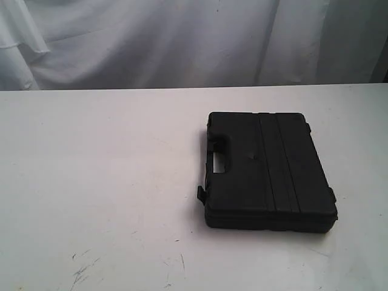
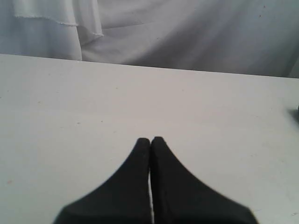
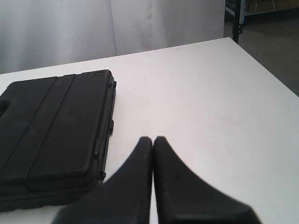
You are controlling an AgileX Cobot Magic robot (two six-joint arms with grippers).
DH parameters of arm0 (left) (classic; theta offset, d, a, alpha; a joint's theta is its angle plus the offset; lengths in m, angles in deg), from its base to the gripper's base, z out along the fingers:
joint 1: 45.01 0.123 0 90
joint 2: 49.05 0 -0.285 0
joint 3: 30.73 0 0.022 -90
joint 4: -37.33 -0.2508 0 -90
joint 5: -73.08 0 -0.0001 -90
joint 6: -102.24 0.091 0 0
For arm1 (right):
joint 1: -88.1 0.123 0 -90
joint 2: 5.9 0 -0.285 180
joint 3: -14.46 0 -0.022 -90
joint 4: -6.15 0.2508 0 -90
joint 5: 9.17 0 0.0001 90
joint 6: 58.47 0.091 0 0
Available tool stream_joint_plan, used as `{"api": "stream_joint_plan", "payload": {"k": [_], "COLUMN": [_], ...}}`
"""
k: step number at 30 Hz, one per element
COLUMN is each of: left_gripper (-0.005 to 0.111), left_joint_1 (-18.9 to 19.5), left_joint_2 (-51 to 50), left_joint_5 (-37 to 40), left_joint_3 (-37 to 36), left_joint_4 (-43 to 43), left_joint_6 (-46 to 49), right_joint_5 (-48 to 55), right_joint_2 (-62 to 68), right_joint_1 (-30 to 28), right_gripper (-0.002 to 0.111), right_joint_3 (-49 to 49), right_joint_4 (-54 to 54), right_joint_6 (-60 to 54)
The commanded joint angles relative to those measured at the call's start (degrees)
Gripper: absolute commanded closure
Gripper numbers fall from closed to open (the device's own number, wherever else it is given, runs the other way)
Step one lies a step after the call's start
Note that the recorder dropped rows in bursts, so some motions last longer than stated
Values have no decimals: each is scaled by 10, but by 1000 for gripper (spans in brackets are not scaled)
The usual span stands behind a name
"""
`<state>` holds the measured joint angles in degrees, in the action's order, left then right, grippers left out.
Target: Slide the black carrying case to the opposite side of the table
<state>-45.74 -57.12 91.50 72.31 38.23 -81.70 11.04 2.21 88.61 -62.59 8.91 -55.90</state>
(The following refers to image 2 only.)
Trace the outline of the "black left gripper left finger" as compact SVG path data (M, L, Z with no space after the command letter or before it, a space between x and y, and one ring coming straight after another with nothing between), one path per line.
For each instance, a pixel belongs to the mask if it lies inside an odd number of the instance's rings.
M139 138L119 169L101 186L65 206L56 224L148 224L150 141Z

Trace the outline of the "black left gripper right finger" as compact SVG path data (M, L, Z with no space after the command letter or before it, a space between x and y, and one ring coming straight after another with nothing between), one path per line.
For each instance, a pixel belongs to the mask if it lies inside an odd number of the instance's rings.
M256 224L249 208L205 185L162 137L151 143L151 191L156 224Z

